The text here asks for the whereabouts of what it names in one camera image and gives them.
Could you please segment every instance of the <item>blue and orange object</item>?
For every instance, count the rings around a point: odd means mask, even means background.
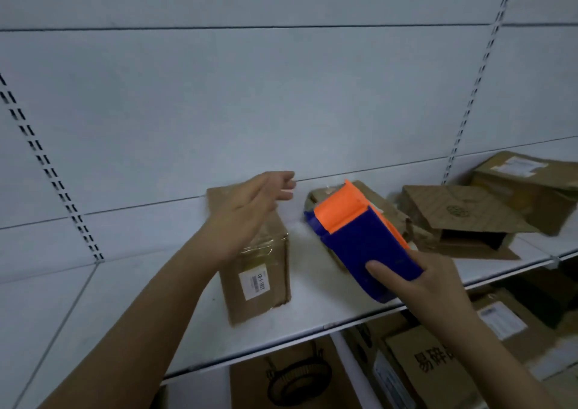
[[[422,273],[405,252],[410,248],[399,231],[347,179],[329,198],[305,211],[305,218],[375,301],[386,303],[395,295],[367,272],[368,261],[377,260],[409,281]]]

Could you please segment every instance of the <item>blue foam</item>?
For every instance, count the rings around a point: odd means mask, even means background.
[[[305,219],[375,301],[386,303],[395,295],[367,272],[365,263],[368,261],[377,260],[408,281],[416,279],[423,272],[372,209],[368,208],[333,234],[323,228],[313,211],[305,211]]]

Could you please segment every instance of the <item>orange foam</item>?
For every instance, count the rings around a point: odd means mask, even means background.
[[[323,228],[325,228],[329,234],[333,234],[341,227],[365,213],[367,208],[371,208],[373,212],[378,215],[386,228],[404,249],[410,249],[408,243],[391,222],[347,179],[343,187],[321,202],[313,211],[317,220],[323,225]]]

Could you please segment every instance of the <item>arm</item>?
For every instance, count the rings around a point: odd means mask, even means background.
[[[404,280],[379,262],[369,262],[366,268],[453,351],[489,407],[558,408],[544,386],[504,348],[473,310],[452,259],[438,254],[408,253],[424,270],[414,281]]]
[[[268,172],[221,208],[146,285],[105,337],[40,406],[149,407],[207,283],[256,235],[293,172]]]

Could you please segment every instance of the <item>hand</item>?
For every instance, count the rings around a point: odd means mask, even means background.
[[[463,334],[465,326],[480,321],[458,270],[449,257],[411,250],[407,252],[424,270],[413,281],[404,280],[376,261],[368,262],[365,267],[373,278],[394,292],[439,340],[453,345]]]
[[[255,237],[278,200],[290,200],[294,172],[265,172],[239,184],[185,246],[217,266],[233,259]]]

